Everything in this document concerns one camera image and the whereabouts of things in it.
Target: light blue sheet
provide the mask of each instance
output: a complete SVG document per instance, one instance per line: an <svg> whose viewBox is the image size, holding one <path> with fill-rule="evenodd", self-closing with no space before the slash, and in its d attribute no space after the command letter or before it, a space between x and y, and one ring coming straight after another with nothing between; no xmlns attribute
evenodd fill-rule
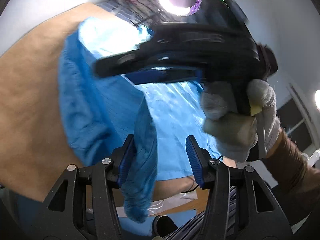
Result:
<svg viewBox="0 0 320 240"><path fill-rule="evenodd" d="M155 179L192 175L185 139L194 135L200 147L219 157L212 136L202 132L202 92L194 82L134 86L123 76L97 79L97 58L136 49L149 39L146 28L89 18L66 39L59 64L59 103L68 143L84 165L101 161L134 134L137 158L121 190L124 209L143 222Z"/></svg>

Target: white wall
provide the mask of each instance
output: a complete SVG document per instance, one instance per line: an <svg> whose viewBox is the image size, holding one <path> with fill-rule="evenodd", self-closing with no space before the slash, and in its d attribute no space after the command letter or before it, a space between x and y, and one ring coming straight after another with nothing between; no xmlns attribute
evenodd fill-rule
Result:
<svg viewBox="0 0 320 240"><path fill-rule="evenodd" d="M320 89L320 15L310 0L272 2L281 30L281 61L286 64L287 80L296 85L319 135L320 113L314 95Z"/></svg>
<svg viewBox="0 0 320 240"><path fill-rule="evenodd" d="M282 66L279 66L278 72L268 78L268 83L276 92L277 109L281 108L292 98L289 90L287 89L287 80L283 75L284 72Z"/></svg>
<svg viewBox="0 0 320 240"><path fill-rule="evenodd" d="M41 22L88 1L102 0L10 0L0 16L0 55Z"/></svg>

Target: gloved hand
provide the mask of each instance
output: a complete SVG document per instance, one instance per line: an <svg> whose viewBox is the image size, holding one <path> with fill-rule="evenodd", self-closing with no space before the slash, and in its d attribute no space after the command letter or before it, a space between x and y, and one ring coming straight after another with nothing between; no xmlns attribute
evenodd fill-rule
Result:
<svg viewBox="0 0 320 240"><path fill-rule="evenodd" d="M221 82L209 85L201 96L201 107L205 113L204 132L216 139L216 148L221 155L244 162L250 149L258 141L257 121L254 117L234 114L230 100L227 100ZM280 120L276 117L276 94L273 88L262 80L252 80L247 87L251 105L262 107L265 143L267 152L275 144L280 132Z"/></svg>

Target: forearm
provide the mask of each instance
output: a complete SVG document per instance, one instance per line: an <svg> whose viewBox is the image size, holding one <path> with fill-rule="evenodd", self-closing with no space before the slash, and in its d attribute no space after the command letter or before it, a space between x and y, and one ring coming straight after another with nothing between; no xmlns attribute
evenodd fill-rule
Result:
<svg viewBox="0 0 320 240"><path fill-rule="evenodd" d="M283 203L291 203L291 208L299 210L299 218L307 216L320 200L320 170L307 166L298 147L283 130L262 161L278 181L276 191L281 193Z"/></svg>

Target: black cable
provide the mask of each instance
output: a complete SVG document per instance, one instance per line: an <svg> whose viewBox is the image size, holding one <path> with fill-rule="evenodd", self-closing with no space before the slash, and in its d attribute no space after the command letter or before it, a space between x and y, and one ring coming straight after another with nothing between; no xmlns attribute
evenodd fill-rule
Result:
<svg viewBox="0 0 320 240"><path fill-rule="evenodd" d="M190 193L192 191L195 191L198 187L199 187L199 184L194 189L189 190L189 191L185 191L185 192L180 192L180 194Z"/></svg>
<svg viewBox="0 0 320 240"><path fill-rule="evenodd" d="M153 15L151 15L151 16L148 16L148 17L146 17L146 18L142 19L140 22L138 22L138 23L134 24L133 26L135 26L135 27L136 27L137 25L139 25L139 24L141 24L141 23L145 22L146 20L151 19L152 17L155 17L155 16L156 16L156 14L157 14L157 13L155 13L155 14L153 14Z"/></svg>

